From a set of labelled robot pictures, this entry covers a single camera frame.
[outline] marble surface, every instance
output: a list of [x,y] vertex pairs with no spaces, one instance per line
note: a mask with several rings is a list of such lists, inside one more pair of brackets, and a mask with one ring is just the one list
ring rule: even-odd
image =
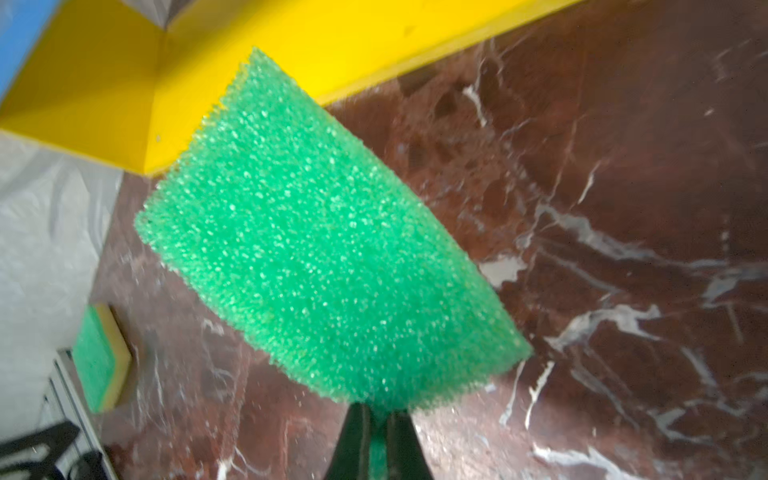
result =
[[[589,0],[331,105],[535,346],[415,416],[436,478],[768,476],[768,7]],[[344,407],[141,244],[126,176],[93,301],[138,369],[124,480],[321,478]]]

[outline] green foam block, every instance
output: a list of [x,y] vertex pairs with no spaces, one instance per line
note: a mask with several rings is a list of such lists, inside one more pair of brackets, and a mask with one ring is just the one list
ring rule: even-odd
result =
[[429,209],[260,51],[136,228],[248,342],[337,401],[435,406],[531,352]]

